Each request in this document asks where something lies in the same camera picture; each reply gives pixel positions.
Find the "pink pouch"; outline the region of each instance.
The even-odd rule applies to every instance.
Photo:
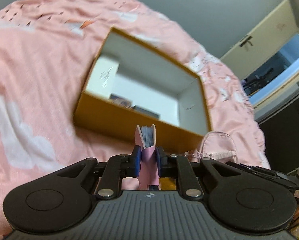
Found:
[[[197,150],[190,152],[188,157],[192,162],[199,162],[201,158],[209,157],[222,163],[229,161],[239,163],[233,139],[223,132],[207,133]]]
[[[135,131],[135,145],[141,147],[141,170],[137,177],[140,183],[140,190],[148,190],[149,185],[159,186],[159,177],[157,171],[156,157],[155,157],[155,145],[156,145],[156,130],[155,125],[152,125],[153,129],[153,141],[154,144],[151,147],[145,148],[145,143],[142,137],[140,126],[136,126]]]

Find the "cardboard box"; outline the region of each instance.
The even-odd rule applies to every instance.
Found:
[[[110,93],[158,113],[160,120],[114,104],[109,100]],[[136,125],[154,124],[156,145],[170,153],[195,149],[211,131],[199,76],[165,53],[115,28],[92,63],[74,124],[132,143]]]

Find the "door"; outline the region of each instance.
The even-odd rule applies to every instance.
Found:
[[[284,0],[221,60],[242,80],[272,57],[297,30],[290,2]]]

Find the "silver screw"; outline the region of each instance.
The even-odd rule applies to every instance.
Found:
[[[198,189],[188,189],[186,191],[186,195],[189,196],[189,197],[198,197],[202,194],[202,192]]]
[[[97,193],[102,197],[110,197],[114,194],[114,191],[110,188],[102,188]]]

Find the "pink duvet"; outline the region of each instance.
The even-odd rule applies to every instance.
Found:
[[[87,157],[131,153],[132,144],[72,123],[88,66],[113,25],[199,73],[214,130],[232,137],[241,163],[268,166],[239,80],[176,22],[138,0],[16,1],[0,11],[0,235],[11,231],[2,202],[14,187]]]

